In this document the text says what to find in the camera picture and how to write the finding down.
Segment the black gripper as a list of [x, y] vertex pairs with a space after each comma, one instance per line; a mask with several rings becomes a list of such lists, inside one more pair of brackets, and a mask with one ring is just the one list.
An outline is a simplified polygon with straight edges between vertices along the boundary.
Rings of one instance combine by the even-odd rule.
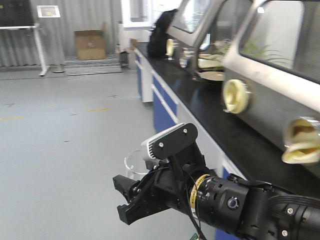
[[127, 225], [167, 209], [192, 217], [190, 198], [196, 180], [210, 174], [205, 158], [193, 143], [154, 166], [142, 180], [123, 175], [112, 178], [114, 188], [129, 204], [117, 206], [122, 222]]

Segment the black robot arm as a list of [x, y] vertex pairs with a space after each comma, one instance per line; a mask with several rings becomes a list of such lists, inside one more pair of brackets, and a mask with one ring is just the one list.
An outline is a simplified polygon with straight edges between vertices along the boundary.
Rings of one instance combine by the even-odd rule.
[[206, 167], [195, 143], [160, 161], [141, 180], [117, 175], [113, 184], [127, 200], [117, 211], [128, 225], [174, 209], [187, 215], [197, 231], [205, 223], [243, 240], [320, 237], [318, 199], [234, 174], [220, 178]]

